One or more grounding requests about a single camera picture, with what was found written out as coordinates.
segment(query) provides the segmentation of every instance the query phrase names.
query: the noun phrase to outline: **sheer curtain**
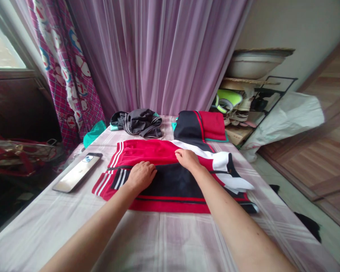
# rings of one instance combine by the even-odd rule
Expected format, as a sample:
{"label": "sheer curtain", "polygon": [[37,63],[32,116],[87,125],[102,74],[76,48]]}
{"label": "sheer curtain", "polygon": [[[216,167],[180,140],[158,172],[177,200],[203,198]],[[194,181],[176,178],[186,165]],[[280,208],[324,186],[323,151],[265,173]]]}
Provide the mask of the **sheer curtain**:
{"label": "sheer curtain", "polygon": [[68,0],[107,119],[206,110],[247,0]]}

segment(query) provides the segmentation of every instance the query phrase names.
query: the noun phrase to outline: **red bag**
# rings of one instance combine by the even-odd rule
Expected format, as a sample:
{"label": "red bag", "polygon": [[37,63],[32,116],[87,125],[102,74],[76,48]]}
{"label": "red bag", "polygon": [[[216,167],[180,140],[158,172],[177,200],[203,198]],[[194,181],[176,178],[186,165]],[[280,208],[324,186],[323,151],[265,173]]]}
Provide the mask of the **red bag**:
{"label": "red bag", "polygon": [[43,166],[63,153],[56,140],[36,142],[24,139],[7,140],[0,136],[0,173],[31,176],[35,166]]}

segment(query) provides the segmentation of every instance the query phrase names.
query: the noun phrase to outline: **person's right hand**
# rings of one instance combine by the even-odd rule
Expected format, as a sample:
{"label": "person's right hand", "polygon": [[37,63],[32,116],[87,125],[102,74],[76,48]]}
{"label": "person's right hand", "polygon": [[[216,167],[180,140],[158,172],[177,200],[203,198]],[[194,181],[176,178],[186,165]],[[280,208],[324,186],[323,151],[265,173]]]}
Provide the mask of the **person's right hand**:
{"label": "person's right hand", "polygon": [[196,167],[201,166],[198,160],[198,156],[191,150],[177,149],[175,156],[179,163],[187,170],[192,171]]}

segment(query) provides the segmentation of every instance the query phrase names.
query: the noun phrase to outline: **table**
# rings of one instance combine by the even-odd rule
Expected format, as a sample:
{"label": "table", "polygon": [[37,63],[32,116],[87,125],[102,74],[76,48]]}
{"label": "table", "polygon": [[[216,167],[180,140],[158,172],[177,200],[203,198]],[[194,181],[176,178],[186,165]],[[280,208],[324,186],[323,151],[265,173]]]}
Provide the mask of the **table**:
{"label": "table", "polygon": [[[173,116],[163,116],[162,140],[173,140]],[[104,204],[92,194],[116,144],[141,139],[104,131],[12,223],[0,233],[0,272],[38,271]],[[231,143],[210,142],[232,153],[237,172],[252,183],[248,193],[260,213],[253,219],[301,271],[340,271],[340,266]],[[88,152],[103,153],[89,179],[71,194],[52,186]],[[93,271],[237,271],[209,214],[127,211]]]}

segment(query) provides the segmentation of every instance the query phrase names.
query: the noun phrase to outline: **purple curtain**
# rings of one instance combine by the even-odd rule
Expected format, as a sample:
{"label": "purple curtain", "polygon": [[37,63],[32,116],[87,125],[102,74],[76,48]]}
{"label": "purple curtain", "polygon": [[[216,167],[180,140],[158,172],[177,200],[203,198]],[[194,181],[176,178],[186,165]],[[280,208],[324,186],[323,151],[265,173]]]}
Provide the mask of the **purple curtain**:
{"label": "purple curtain", "polygon": [[64,0],[28,0],[63,144],[73,150],[104,120],[87,61]]}
{"label": "purple curtain", "polygon": [[247,0],[68,0],[107,120],[206,110]]}

